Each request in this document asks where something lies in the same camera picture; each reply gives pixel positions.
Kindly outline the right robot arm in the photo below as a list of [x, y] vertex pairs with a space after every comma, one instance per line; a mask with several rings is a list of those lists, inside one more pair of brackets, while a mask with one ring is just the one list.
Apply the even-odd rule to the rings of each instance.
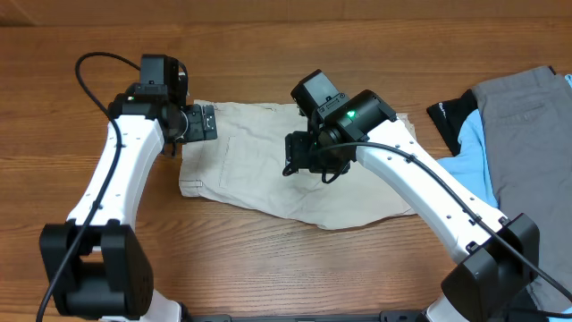
[[538, 276], [539, 230], [510, 219], [463, 187], [413, 139], [396, 112], [371, 90], [353, 98], [336, 88], [299, 84], [291, 92], [307, 131], [286, 137], [289, 176], [301, 169], [325, 183], [351, 162], [387, 182], [430, 226], [456, 267], [442, 295], [420, 312], [390, 311], [385, 321], [537, 321], [521, 297]]

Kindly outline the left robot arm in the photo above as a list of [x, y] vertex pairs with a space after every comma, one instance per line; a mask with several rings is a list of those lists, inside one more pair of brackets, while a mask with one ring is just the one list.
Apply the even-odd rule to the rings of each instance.
[[47, 224], [39, 248], [49, 302], [62, 316], [95, 321], [189, 321], [184, 304], [154, 287], [147, 255], [135, 234], [151, 167], [172, 143], [213, 140], [212, 106], [188, 105], [188, 87], [152, 80], [133, 84], [105, 108], [107, 137], [95, 172], [62, 224]]

